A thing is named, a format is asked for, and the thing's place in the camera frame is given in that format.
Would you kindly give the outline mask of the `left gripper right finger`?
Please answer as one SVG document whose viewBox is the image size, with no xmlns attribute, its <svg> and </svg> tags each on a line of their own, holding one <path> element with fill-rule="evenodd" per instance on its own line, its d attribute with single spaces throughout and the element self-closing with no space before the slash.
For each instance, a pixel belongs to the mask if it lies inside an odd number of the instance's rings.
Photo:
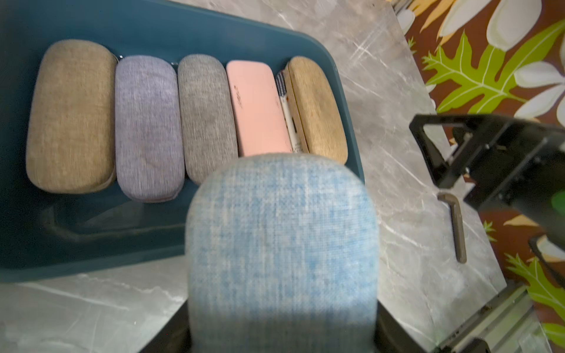
<svg viewBox="0 0 565 353">
<path fill-rule="evenodd" d="M 426 353 L 381 302 L 378 302 L 374 341 L 379 352 Z"/>
</svg>

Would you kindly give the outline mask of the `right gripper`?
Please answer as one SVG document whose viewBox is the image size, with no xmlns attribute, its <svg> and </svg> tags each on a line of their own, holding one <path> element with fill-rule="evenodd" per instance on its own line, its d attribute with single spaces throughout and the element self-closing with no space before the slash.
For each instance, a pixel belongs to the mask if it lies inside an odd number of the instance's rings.
<svg viewBox="0 0 565 353">
<path fill-rule="evenodd" d="M 460 130 L 456 149 L 444 128 Z M 564 128 L 493 115 L 418 114 L 409 129 L 433 184 L 450 189 L 470 171 L 464 201 L 477 211 L 511 208 L 564 248 Z"/>
</svg>

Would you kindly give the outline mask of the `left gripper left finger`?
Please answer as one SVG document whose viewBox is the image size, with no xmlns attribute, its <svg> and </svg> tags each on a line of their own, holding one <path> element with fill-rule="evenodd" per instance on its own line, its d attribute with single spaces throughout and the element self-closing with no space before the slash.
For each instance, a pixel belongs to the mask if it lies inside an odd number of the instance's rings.
<svg viewBox="0 0 565 353">
<path fill-rule="evenodd" d="M 161 331 L 142 348 L 140 353 L 189 352 L 191 345 L 188 302 L 185 301 Z"/>
</svg>

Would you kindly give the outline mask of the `light blue glasses case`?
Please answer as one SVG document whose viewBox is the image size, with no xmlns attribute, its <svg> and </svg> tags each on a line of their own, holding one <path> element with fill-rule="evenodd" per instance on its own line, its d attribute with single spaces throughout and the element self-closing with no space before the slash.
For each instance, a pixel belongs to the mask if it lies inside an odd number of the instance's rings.
<svg viewBox="0 0 565 353">
<path fill-rule="evenodd" d="M 373 352 L 379 225 L 347 167 L 310 154 L 228 164 L 185 227 L 193 352 Z"/>
</svg>

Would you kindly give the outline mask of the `tan fabric glasses case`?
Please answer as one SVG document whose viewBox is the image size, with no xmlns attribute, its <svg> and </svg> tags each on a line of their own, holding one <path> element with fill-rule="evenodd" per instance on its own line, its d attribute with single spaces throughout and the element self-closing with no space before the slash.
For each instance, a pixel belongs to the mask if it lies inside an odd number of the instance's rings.
<svg viewBox="0 0 565 353">
<path fill-rule="evenodd" d="M 282 72 L 302 150 L 344 165 L 349 157 L 347 139 L 322 68 L 307 57 L 297 56 L 288 61 Z"/>
</svg>

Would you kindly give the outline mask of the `newspaper print glasses case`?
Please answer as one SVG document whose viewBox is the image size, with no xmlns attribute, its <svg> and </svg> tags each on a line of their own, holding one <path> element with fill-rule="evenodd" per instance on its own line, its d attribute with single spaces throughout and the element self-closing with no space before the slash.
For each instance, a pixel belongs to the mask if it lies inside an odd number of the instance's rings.
<svg viewBox="0 0 565 353">
<path fill-rule="evenodd" d="M 297 134 L 297 128 L 295 127 L 294 119 L 292 118 L 291 115 L 290 105 L 288 101 L 288 92 L 285 85 L 283 71 L 277 73 L 277 75 L 275 76 L 275 83 L 277 86 L 277 92 L 280 99 L 282 112 L 285 118 L 285 123 L 288 129 L 288 135 L 291 141 L 292 151 L 294 153 L 302 153 L 303 152 L 302 144 Z"/>
</svg>

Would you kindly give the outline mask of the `purple fabric glasses case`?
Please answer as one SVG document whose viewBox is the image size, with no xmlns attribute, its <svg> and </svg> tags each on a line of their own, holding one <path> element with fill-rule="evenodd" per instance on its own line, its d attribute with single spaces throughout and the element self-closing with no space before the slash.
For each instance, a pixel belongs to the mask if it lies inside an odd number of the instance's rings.
<svg viewBox="0 0 565 353">
<path fill-rule="evenodd" d="M 117 181 L 132 200 L 165 202 L 185 181 L 177 73 L 165 60 L 136 55 L 116 67 Z"/>
</svg>

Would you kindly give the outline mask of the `pink glasses case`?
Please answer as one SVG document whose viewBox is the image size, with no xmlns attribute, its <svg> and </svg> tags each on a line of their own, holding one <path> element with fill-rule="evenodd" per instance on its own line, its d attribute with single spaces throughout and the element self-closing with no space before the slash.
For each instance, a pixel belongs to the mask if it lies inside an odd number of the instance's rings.
<svg viewBox="0 0 565 353">
<path fill-rule="evenodd" d="M 241 157 L 291 153 L 272 69 L 266 63 L 231 60 L 226 72 Z"/>
</svg>

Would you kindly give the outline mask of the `grey fabric glasses case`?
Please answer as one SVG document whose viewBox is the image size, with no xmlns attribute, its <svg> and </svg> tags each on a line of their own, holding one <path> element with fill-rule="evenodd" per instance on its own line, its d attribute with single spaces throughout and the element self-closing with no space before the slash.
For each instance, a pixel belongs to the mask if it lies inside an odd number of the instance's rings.
<svg viewBox="0 0 565 353">
<path fill-rule="evenodd" d="M 178 66 L 185 170 L 197 185 L 238 158 L 229 82 L 215 57 L 190 54 Z"/>
</svg>

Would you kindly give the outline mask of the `beige fabric glasses case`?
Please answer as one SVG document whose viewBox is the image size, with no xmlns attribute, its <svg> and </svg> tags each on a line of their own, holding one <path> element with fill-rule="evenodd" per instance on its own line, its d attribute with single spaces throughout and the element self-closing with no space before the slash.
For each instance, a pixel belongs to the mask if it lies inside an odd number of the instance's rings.
<svg viewBox="0 0 565 353">
<path fill-rule="evenodd" d="M 26 174 L 34 186 L 54 194 L 88 194 L 114 181 L 117 63 L 91 41 L 68 39 L 47 49 L 26 141 Z"/>
</svg>

